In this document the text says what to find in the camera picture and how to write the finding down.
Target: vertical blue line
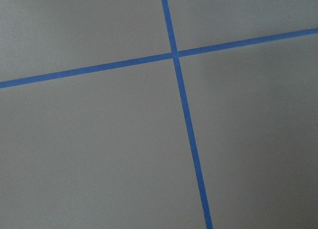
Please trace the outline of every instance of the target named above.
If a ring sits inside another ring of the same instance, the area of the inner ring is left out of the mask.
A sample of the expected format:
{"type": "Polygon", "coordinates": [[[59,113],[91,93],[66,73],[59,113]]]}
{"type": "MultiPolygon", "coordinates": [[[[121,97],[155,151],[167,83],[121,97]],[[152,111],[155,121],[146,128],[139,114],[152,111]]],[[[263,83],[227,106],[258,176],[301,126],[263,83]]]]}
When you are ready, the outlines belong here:
{"type": "Polygon", "coordinates": [[[183,115],[184,115],[185,124],[186,124],[187,132],[188,132],[189,142],[190,142],[190,148],[191,148],[192,159],[193,159],[194,168],[195,168],[195,174],[197,177],[198,187],[199,187],[199,191],[200,191],[200,197],[201,197],[201,203],[202,203],[203,212],[204,212],[205,224],[206,224],[207,229],[213,229],[208,198],[207,198],[207,194],[205,191],[203,174],[202,174],[202,170],[201,170],[199,154],[198,154],[197,145],[196,145],[195,137],[194,137],[194,131],[193,131],[192,120],[191,120],[191,115],[190,115],[190,110],[189,110],[189,104],[188,104],[187,95],[186,95],[185,86],[184,86],[184,81],[183,81],[183,76],[182,76],[182,70],[181,70],[181,65],[180,65],[180,60],[179,60],[179,53],[178,53],[178,49],[177,49],[177,45],[176,45],[176,41],[175,41],[172,20],[171,20],[169,6],[168,6],[168,0],[161,0],[161,2],[162,2],[162,8],[163,8],[163,12],[164,12],[165,23],[166,23],[166,27],[167,27],[167,31],[168,31],[169,41],[170,41],[170,48],[171,48],[171,53],[172,53],[175,74],[176,74],[178,87],[179,87],[179,93],[180,93],[180,97],[181,97],[183,115]]]}

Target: horizontal blue line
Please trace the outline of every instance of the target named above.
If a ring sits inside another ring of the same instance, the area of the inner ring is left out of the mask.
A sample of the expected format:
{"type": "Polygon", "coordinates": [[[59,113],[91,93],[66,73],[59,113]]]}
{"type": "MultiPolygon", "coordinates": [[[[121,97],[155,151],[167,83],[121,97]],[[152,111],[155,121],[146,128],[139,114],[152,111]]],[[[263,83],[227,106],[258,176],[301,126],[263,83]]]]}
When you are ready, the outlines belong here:
{"type": "Polygon", "coordinates": [[[57,78],[68,77],[68,76],[88,74],[88,73],[99,72],[99,71],[110,70],[110,69],[117,69],[117,68],[132,66],[132,65],[166,60],[166,59],[172,59],[172,54],[171,53],[158,54],[158,55],[153,55],[148,57],[124,60],[124,61],[108,63],[108,64],[101,64],[101,65],[96,65],[91,67],[80,68],[80,69],[73,69],[73,70],[61,71],[57,73],[43,74],[38,76],[30,76],[30,77],[15,79],[15,80],[3,81],[3,82],[0,82],[0,88],[24,85],[24,84],[29,84],[29,83],[39,82],[39,81],[47,81],[47,80],[52,80],[57,78]]]}
{"type": "Polygon", "coordinates": [[[260,43],[281,40],[281,39],[296,38],[296,37],[301,37],[301,36],[311,35],[311,34],[318,34],[318,28],[305,29],[305,30],[283,33],[283,34],[269,35],[269,36],[253,38],[253,39],[245,39],[245,40],[234,41],[234,42],[229,42],[224,44],[210,45],[210,46],[200,47],[195,49],[182,50],[182,51],[179,51],[179,57],[203,54],[203,53],[214,52],[214,51],[219,51],[223,49],[237,48],[237,47],[253,45],[253,44],[260,44],[260,43]]]}

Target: blue stripe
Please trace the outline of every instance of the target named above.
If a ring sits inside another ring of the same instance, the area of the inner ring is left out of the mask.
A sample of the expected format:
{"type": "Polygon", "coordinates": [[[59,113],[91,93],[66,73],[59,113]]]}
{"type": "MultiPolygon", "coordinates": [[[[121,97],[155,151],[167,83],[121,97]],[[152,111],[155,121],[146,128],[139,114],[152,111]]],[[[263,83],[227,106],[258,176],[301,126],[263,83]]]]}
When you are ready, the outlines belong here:
{"type": "Polygon", "coordinates": [[[180,65],[180,60],[179,60],[179,53],[177,50],[177,45],[176,45],[173,26],[172,26],[172,20],[171,20],[169,6],[168,6],[168,0],[161,0],[161,2],[162,2],[163,12],[164,12],[165,23],[166,23],[166,27],[167,27],[167,31],[168,31],[168,37],[169,37],[169,41],[170,41],[170,47],[171,47],[171,53],[172,53],[175,74],[176,74],[178,87],[179,87],[179,93],[180,93],[180,97],[181,97],[183,115],[184,115],[185,124],[186,124],[187,132],[188,132],[189,142],[190,142],[190,148],[191,148],[192,159],[193,159],[194,168],[195,168],[195,174],[197,177],[199,191],[200,191],[200,197],[201,197],[201,203],[202,203],[203,212],[204,212],[205,224],[206,224],[207,229],[213,229],[209,203],[208,203],[207,194],[205,191],[204,180],[203,180],[203,175],[202,175],[202,170],[201,170],[199,154],[198,154],[197,145],[196,145],[196,141],[195,141],[195,137],[194,137],[194,131],[193,131],[192,120],[191,120],[191,115],[190,115],[190,110],[189,110],[189,104],[188,104],[187,95],[186,95],[185,86],[184,86],[184,81],[183,81],[183,76],[182,76],[182,70],[181,70],[181,65],[180,65]]]}
{"type": "Polygon", "coordinates": [[[222,49],[237,48],[237,47],[260,44],[260,43],[281,40],[281,39],[296,38],[296,37],[301,37],[301,36],[311,35],[311,34],[318,34],[318,28],[305,29],[305,30],[294,31],[289,33],[275,34],[275,35],[269,35],[269,36],[264,36],[259,38],[245,39],[245,40],[234,41],[230,43],[216,44],[216,45],[210,45],[206,47],[183,50],[183,51],[179,51],[179,56],[185,57],[189,55],[214,52],[214,51],[218,51],[222,49]]]}
{"type": "Polygon", "coordinates": [[[171,58],[172,58],[171,53],[159,54],[159,55],[153,55],[153,56],[148,56],[143,58],[130,59],[130,60],[124,60],[124,61],[119,61],[114,63],[85,67],[80,69],[67,70],[67,71],[62,71],[57,73],[30,76],[30,77],[0,82],[0,88],[24,85],[24,84],[29,84],[29,83],[39,82],[39,81],[47,81],[47,80],[52,80],[57,78],[68,77],[68,76],[88,74],[88,73],[122,68],[122,67],[127,67],[132,65],[138,65],[138,64],[151,63],[151,62],[156,62],[156,61],[161,61],[161,60],[166,60],[171,58]]]}

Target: gray floor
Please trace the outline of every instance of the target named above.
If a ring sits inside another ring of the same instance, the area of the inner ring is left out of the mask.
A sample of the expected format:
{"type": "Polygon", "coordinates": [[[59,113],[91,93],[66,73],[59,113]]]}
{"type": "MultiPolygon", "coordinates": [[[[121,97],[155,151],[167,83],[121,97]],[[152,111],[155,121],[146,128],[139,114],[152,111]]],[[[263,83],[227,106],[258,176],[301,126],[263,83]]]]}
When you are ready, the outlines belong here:
{"type": "MultiPolygon", "coordinates": [[[[168,0],[179,50],[318,0],[168,0]]],[[[0,0],[0,82],[170,52],[160,0],[0,0]]],[[[318,35],[180,58],[215,229],[318,225],[318,35]]],[[[1,229],[203,229],[172,60],[0,89],[1,229]]]]}

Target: blue tape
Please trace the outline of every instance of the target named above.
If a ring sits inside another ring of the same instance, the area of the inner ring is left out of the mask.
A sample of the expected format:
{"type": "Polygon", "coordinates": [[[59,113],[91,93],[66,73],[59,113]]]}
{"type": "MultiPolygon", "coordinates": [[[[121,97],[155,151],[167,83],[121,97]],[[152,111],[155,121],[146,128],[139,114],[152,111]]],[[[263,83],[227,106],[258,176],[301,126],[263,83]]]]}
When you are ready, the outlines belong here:
{"type": "Polygon", "coordinates": [[[311,34],[318,34],[318,28],[305,29],[305,30],[294,31],[289,33],[275,34],[275,35],[269,35],[269,36],[264,36],[259,38],[245,39],[245,40],[234,41],[230,43],[216,44],[216,45],[210,45],[206,47],[183,50],[183,51],[179,51],[179,56],[185,57],[189,55],[203,54],[208,52],[219,51],[222,49],[237,48],[237,47],[260,44],[260,43],[265,43],[265,42],[270,42],[275,40],[296,38],[296,37],[301,37],[301,36],[311,35],[311,34]]]}
{"type": "Polygon", "coordinates": [[[207,194],[205,191],[203,174],[202,174],[202,170],[201,170],[199,154],[198,154],[197,145],[196,145],[195,136],[194,136],[194,131],[193,131],[193,126],[192,126],[189,104],[188,104],[187,95],[186,95],[185,86],[184,86],[184,81],[183,81],[183,76],[182,76],[182,70],[181,70],[181,65],[180,65],[180,60],[179,60],[179,53],[177,50],[177,45],[176,45],[173,26],[172,26],[172,20],[171,20],[169,6],[168,6],[168,0],[161,0],[161,2],[162,2],[162,8],[163,8],[163,12],[164,12],[165,23],[166,23],[166,27],[167,27],[167,31],[168,31],[168,37],[169,37],[169,42],[170,42],[170,47],[171,47],[171,53],[172,53],[175,74],[176,74],[177,83],[178,83],[178,87],[179,87],[179,93],[180,93],[180,97],[181,97],[183,115],[184,115],[185,124],[186,124],[187,132],[188,132],[189,142],[190,142],[190,148],[191,148],[192,159],[193,159],[194,168],[195,168],[195,174],[197,177],[199,191],[200,191],[200,197],[201,197],[201,203],[202,203],[203,212],[204,212],[205,224],[206,224],[207,229],[213,229],[209,203],[208,203],[207,194]]]}
{"type": "Polygon", "coordinates": [[[137,59],[130,59],[130,60],[124,60],[124,61],[119,61],[114,63],[85,67],[80,69],[67,70],[67,71],[62,71],[57,73],[30,76],[30,77],[0,82],[0,88],[24,85],[24,84],[29,84],[29,83],[39,82],[39,81],[47,81],[47,80],[52,80],[57,78],[68,77],[68,76],[88,74],[88,73],[122,68],[122,67],[127,67],[132,65],[138,65],[138,64],[151,63],[151,62],[156,62],[156,61],[161,61],[161,60],[166,60],[171,58],[172,58],[171,53],[159,54],[159,55],[153,55],[153,56],[142,57],[137,59]]]}

